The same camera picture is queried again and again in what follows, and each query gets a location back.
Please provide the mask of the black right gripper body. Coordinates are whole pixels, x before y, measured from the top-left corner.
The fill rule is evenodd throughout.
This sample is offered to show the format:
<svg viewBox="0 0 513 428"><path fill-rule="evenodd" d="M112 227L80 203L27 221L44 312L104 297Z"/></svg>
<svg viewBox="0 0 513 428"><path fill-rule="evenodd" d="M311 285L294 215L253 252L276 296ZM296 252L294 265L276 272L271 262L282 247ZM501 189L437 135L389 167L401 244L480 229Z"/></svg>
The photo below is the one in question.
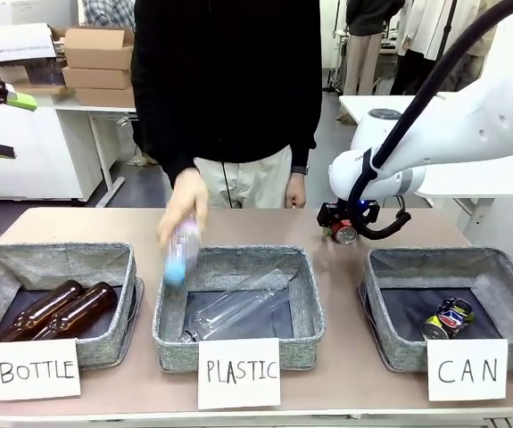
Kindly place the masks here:
<svg viewBox="0 0 513 428"><path fill-rule="evenodd" d="M366 224L372 224L377 221L379 213L377 201L359 201L357 208ZM324 202L319 210L317 221L319 226L329 229L333 229L335 226L352 227L352 221L348 212L348 202Z"/></svg>

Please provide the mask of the person's left hand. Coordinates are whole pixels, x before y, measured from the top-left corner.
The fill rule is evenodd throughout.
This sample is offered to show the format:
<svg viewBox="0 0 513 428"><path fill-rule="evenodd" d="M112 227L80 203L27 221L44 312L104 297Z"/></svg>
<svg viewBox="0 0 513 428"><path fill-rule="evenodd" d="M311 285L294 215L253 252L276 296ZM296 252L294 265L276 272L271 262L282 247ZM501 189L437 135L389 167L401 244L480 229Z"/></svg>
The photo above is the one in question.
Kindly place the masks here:
<svg viewBox="0 0 513 428"><path fill-rule="evenodd" d="M305 175L292 173L285 190L285 207L287 209L303 209L305 205Z"/></svg>

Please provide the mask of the person's right hand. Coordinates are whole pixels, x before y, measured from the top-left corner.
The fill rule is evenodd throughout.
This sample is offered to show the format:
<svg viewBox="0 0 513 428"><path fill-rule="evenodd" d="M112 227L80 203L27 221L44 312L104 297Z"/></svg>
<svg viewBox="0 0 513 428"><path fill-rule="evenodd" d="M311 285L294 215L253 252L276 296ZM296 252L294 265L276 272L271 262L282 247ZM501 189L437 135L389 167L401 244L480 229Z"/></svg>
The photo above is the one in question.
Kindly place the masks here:
<svg viewBox="0 0 513 428"><path fill-rule="evenodd" d="M181 171L173 192L157 226L157 238L162 249L168 245L178 225L190 215L194 216L199 233L205 228L209 208L208 187L197 169Z"/></svg>

